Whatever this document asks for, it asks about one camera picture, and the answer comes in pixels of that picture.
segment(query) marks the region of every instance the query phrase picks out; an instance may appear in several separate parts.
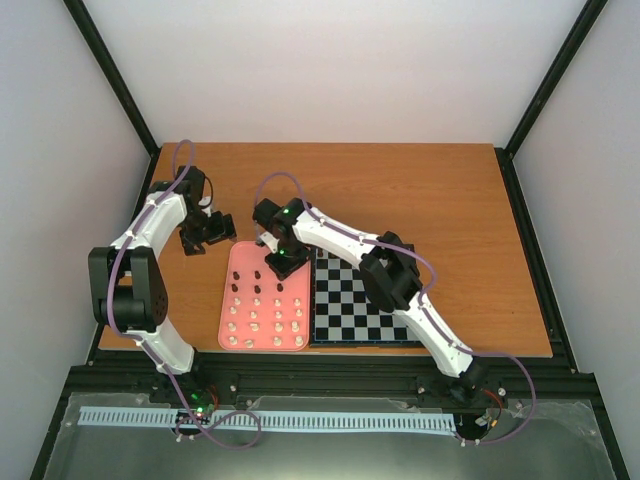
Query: pink tray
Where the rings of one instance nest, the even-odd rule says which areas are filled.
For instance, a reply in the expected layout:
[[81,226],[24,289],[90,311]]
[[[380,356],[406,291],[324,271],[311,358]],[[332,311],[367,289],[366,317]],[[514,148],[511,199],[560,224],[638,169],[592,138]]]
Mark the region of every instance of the pink tray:
[[[295,352],[309,342],[311,266],[307,262],[279,282],[264,261],[268,253],[267,247],[258,247],[253,242],[238,242],[231,247],[218,330],[218,342],[225,350]],[[234,272],[240,276],[238,280],[234,279]],[[278,283],[283,286],[282,292],[277,290]],[[237,292],[232,291],[233,284],[238,287]],[[260,287],[260,293],[255,293],[256,285]],[[254,303],[255,299],[259,300],[259,305]],[[276,312],[280,312],[280,318],[276,317]],[[293,331],[293,322],[298,324],[297,332]],[[279,332],[277,323],[282,326]]]

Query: black bracket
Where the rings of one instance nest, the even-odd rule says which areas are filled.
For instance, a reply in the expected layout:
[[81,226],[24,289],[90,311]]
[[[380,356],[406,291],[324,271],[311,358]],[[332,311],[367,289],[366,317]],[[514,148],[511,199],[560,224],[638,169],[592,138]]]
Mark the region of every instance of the black bracket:
[[[93,315],[99,324],[108,324],[107,290],[113,263],[114,247],[98,247],[89,254],[89,282]],[[137,247],[124,253],[118,271],[118,282],[131,272],[131,285],[116,283],[113,316],[121,332],[145,330],[155,332],[167,316],[169,299],[160,275],[160,267],[149,247]]]
[[309,247],[293,233],[293,226],[302,212],[304,205],[299,198],[294,198],[284,207],[265,198],[253,211],[253,220],[278,239],[278,251],[268,254],[265,262],[280,281],[307,263],[311,256]]
[[[393,232],[378,237],[378,241],[414,250]],[[409,310],[409,302],[422,289],[416,260],[395,250],[375,247],[362,256],[358,269],[367,298],[383,312]]]

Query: white robotic arm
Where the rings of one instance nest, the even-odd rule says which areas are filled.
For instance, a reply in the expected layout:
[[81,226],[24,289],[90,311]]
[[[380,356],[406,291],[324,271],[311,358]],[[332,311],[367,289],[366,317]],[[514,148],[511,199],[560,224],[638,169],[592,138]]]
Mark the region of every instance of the white robotic arm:
[[[273,255],[278,255],[281,249],[288,250],[287,254],[289,256],[295,255],[295,252],[291,251],[291,239],[283,236],[282,227],[286,229],[287,225],[282,223],[279,227],[273,225],[274,222],[276,225],[279,223],[278,216],[280,218],[284,217],[285,223],[291,223],[291,232],[300,243],[322,248],[349,262],[357,269],[360,269],[362,259],[367,255],[371,255],[372,251],[377,248],[372,243],[379,243],[380,237],[378,235],[362,232],[344,225],[326,216],[315,207],[311,207],[309,211],[304,209],[300,211],[299,205],[302,204],[296,200],[283,207],[281,213],[275,212],[275,207],[269,205],[271,207],[269,213],[274,221],[272,221],[271,225],[266,223],[267,231],[260,236],[260,239],[269,247]],[[261,204],[263,205],[262,209],[266,210],[268,208],[268,204]],[[286,221],[292,220],[294,215],[295,223]],[[374,299],[370,298],[370,300],[374,304],[376,303]],[[468,369],[473,357],[460,352],[455,347],[462,347],[465,350],[471,349],[453,333],[426,294],[421,294],[421,291],[418,290],[406,303],[404,308],[394,308],[391,313],[402,319],[409,326],[429,350],[438,369],[443,374],[449,377],[459,377],[460,374]],[[449,337],[451,342],[445,340],[440,332],[436,330],[424,310],[428,312],[433,322]]]
[[127,231],[109,247],[92,250],[89,274],[94,316],[106,324],[109,276],[115,256],[127,245],[117,275],[118,280],[130,277],[131,284],[122,282],[115,287],[116,327],[147,352],[158,371],[168,368],[178,375],[191,371],[195,350],[182,339],[167,315],[168,295],[157,259],[176,227],[180,227],[186,255],[204,253],[203,243],[235,239],[235,229],[230,215],[200,207],[204,174],[197,168],[191,167],[184,181],[167,195],[168,185],[154,184]]

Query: chessboard square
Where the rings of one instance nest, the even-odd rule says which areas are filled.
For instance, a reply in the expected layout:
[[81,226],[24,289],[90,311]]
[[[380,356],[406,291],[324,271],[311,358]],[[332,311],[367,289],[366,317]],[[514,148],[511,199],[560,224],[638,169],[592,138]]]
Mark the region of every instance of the chessboard square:
[[342,328],[344,327],[349,327],[349,328],[353,328],[356,326],[356,322],[355,319],[353,317],[353,315],[341,315],[340,316],[340,326]]
[[369,333],[369,340],[381,340],[382,339],[382,334],[381,334],[379,328],[369,327],[367,330],[368,330],[368,333]]
[[329,340],[328,328],[316,328],[316,340]]
[[313,319],[313,323],[316,328],[328,327],[329,316],[328,315],[316,315]]
[[353,315],[353,303],[343,303],[340,305],[340,313],[342,315]]
[[354,315],[353,317],[356,327],[366,327],[367,326],[367,316],[366,315]]
[[367,315],[367,327],[380,327],[380,315]]
[[340,315],[329,315],[329,326],[340,327],[342,325]]
[[329,280],[329,271],[316,268],[316,282],[320,280]]
[[339,340],[342,340],[342,329],[329,327],[329,341],[336,342]]
[[340,280],[329,280],[329,291],[330,292],[339,292],[340,291]]
[[355,330],[354,340],[359,340],[361,342],[366,342],[369,340],[369,329],[366,327],[357,327]]
[[380,315],[380,326],[381,327],[393,327],[393,316],[392,315]]
[[355,270],[351,266],[340,270],[340,280],[353,280],[353,272]]
[[367,295],[364,292],[353,292],[353,303],[367,303]]
[[328,292],[329,291],[329,281],[328,280],[318,280],[316,281],[316,292]]
[[315,297],[316,303],[329,303],[329,292],[316,291]]
[[354,303],[353,304],[353,313],[355,315],[366,315],[367,314],[367,304],[366,303]]
[[316,303],[316,318],[322,315],[329,315],[329,304]]
[[340,270],[340,259],[337,257],[330,258],[327,268],[329,270]]
[[393,315],[393,326],[394,327],[402,327],[402,328],[407,328],[407,324],[404,323],[404,320],[402,320],[400,317],[396,317],[395,315]]
[[392,342],[395,340],[395,336],[393,335],[393,328],[381,328],[380,329],[380,340],[385,340],[387,342]]
[[342,303],[353,303],[353,292],[340,292],[340,301]]
[[356,338],[356,330],[355,328],[343,328],[342,329],[342,339],[343,340],[355,340]]
[[395,327],[393,329],[393,336],[396,340],[407,340],[407,329]]
[[378,310],[378,308],[376,308],[372,303],[367,303],[367,313],[369,315],[379,315],[380,310]]
[[330,303],[329,304],[329,315],[338,315],[342,314],[342,304],[341,303]]

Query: black metal bar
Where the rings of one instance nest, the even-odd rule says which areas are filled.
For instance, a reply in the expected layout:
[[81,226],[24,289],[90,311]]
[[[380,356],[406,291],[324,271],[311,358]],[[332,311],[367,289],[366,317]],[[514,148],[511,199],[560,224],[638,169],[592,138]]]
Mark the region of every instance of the black metal bar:
[[[469,408],[421,399],[418,377],[439,375],[435,362],[424,357],[361,357],[341,355],[268,356],[205,353],[203,367],[210,372],[225,402],[233,404],[230,385],[240,402],[263,395],[326,397],[384,397],[468,413]],[[529,387],[519,368],[506,359],[491,359],[490,374],[499,378],[508,398],[528,398]],[[592,374],[571,373],[556,359],[523,359],[533,377],[538,398],[589,400],[598,420],[609,458],[618,478],[629,478],[615,435]],[[72,367],[56,414],[34,468],[32,479],[42,478],[60,428],[69,395],[73,392],[150,393],[152,401],[178,404],[166,377],[159,374],[143,352],[99,351],[93,366]]]
[[556,55],[556,58],[553,60],[551,67],[549,67],[547,74],[542,79],[542,83],[540,83],[531,103],[525,110],[520,123],[513,132],[513,135],[511,135],[511,139],[505,148],[507,157],[510,160],[513,159],[518,149],[522,146],[522,143],[529,134],[531,127],[533,127],[533,124],[540,115],[540,112],[547,103],[547,100],[549,100],[549,97],[556,88],[556,85],[558,85],[562,75],[564,75],[565,70],[571,63],[571,60],[580,48],[580,45],[582,45],[582,42],[587,37],[589,30],[591,30],[591,27],[595,23],[606,3],[607,0],[587,0],[585,3],[580,15],[578,15],[573,27],[571,27],[569,35],[567,35],[567,38]]
[[513,217],[516,221],[516,227],[520,234],[520,241],[524,249],[524,255],[527,259],[529,266],[529,273],[531,274],[531,280],[533,281],[533,287],[538,297],[538,303],[542,312],[542,318],[544,319],[549,334],[549,339],[554,341],[560,341],[564,351],[564,356],[567,359],[568,366],[573,369],[577,369],[576,361],[571,350],[569,343],[569,337],[567,331],[562,322],[562,316],[560,315],[560,309],[558,308],[558,302],[556,301],[555,294],[553,293],[553,287],[551,286],[551,280],[549,279],[549,273],[544,264],[542,252],[540,251],[540,245],[536,238],[536,232],[529,216],[529,210],[527,204],[522,195],[522,189],[520,188],[520,182],[518,181],[518,174],[513,166],[513,162],[507,157],[506,152],[501,148],[496,148],[496,157],[498,158],[498,165],[502,172],[502,179],[504,186],[509,197],[509,203],[511,204],[511,210],[513,211]]
[[113,61],[107,46],[102,40],[100,32],[98,32],[95,23],[93,23],[87,7],[82,0],[64,0],[64,4],[67,6],[73,20],[76,22],[80,33],[91,49],[93,56],[102,69],[102,72],[105,77],[107,77],[107,81],[111,85],[113,92],[116,94],[116,97],[118,97],[118,100],[120,100],[120,104],[122,105],[122,108],[124,108],[127,117],[129,117],[133,128],[138,133],[144,148],[150,156],[153,156],[158,152],[158,145],[153,139],[153,135],[151,135],[151,131],[149,130],[149,127],[147,127],[144,118],[142,118],[142,114],[140,113],[136,102],[133,100],[122,75],[120,75],[118,67]]

